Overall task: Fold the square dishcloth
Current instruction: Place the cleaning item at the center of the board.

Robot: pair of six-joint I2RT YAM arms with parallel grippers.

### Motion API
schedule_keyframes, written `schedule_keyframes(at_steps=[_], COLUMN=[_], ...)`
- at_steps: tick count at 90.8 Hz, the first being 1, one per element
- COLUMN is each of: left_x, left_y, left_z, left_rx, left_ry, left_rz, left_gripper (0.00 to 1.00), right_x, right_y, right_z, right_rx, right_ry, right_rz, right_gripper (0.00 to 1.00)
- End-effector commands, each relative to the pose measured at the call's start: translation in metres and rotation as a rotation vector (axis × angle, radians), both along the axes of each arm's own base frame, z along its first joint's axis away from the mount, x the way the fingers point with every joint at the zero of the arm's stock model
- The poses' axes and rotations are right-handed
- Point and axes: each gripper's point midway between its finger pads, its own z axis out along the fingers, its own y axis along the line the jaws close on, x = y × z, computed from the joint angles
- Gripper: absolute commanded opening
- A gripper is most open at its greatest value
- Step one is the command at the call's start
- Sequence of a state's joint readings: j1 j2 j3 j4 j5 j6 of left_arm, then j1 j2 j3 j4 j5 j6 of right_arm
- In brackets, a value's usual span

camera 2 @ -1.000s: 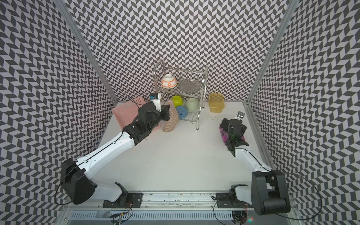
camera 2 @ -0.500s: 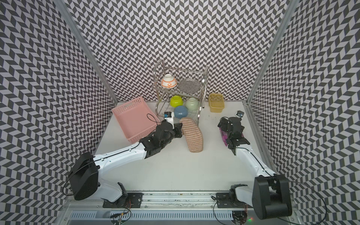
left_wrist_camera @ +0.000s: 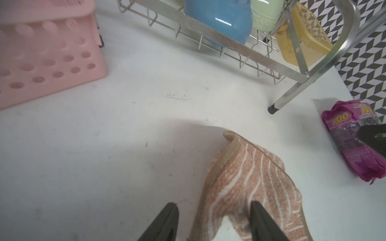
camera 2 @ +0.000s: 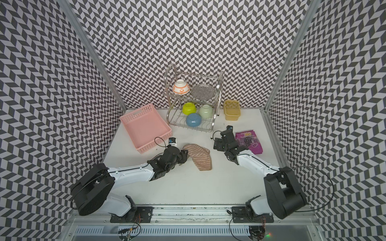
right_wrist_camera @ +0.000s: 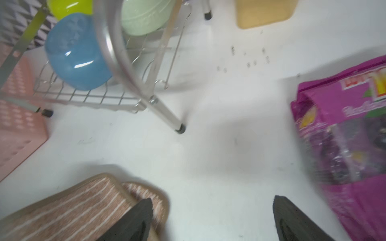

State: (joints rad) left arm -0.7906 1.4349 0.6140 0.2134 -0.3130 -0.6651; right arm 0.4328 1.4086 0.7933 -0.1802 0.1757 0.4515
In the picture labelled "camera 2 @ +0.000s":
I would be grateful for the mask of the striped brown dishcloth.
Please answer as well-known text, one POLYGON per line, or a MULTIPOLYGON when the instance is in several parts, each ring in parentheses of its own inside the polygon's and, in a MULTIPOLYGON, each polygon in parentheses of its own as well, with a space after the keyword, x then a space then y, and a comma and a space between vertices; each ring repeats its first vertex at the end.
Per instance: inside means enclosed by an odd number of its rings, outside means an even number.
POLYGON ((188 156, 192 158, 194 164, 200 171, 212 170, 212 159, 209 149, 197 144, 186 144, 183 149, 188 151, 188 156))

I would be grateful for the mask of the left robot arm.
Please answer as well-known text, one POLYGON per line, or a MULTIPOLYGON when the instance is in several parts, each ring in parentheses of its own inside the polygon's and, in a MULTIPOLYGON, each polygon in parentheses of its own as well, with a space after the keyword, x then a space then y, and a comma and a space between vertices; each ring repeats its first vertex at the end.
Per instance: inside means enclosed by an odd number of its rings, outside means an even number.
POLYGON ((103 211, 118 221, 135 222, 139 211, 133 199, 128 195, 120 197, 111 191, 136 182, 160 179, 177 164, 185 163, 188 155, 188 150, 168 145, 163 153, 142 165, 108 168, 104 163, 97 164, 70 187, 70 200, 81 216, 103 211))

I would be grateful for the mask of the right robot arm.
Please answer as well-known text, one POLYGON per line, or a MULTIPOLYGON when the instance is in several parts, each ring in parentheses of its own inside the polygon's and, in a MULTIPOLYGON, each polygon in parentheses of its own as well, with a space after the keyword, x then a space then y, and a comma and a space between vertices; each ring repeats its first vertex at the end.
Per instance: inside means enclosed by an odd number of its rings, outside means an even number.
POLYGON ((215 139, 214 149, 224 152, 229 161, 263 179, 265 194, 246 202, 248 216, 254 218, 272 213, 283 220, 307 204, 306 195, 291 168, 279 168, 257 157, 246 146, 239 145, 231 129, 222 131, 220 136, 215 139))

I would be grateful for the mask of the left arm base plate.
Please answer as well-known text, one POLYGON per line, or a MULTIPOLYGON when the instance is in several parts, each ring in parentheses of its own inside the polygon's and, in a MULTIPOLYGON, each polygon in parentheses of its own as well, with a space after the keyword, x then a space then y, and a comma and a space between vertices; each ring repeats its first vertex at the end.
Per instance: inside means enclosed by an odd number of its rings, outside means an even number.
POLYGON ((130 209, 124 216, 118 217, 112 215, 110 223, 126 224, 126 223, 139 223, 148 224, 151 222, 153 216, 153 206, 138 206, 130 209))

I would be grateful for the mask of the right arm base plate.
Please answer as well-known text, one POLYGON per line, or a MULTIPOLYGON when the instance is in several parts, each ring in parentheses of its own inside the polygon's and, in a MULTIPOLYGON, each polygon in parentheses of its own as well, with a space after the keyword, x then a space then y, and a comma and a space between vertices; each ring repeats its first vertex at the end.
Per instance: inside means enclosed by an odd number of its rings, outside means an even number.
POLYGON ((246 206, 233 206, 229 213, 232 215, 233 222, 236 224, 259 223, 271 224, 274 223, 273 215, 270 213, 255 214, 252 209, 246 206))

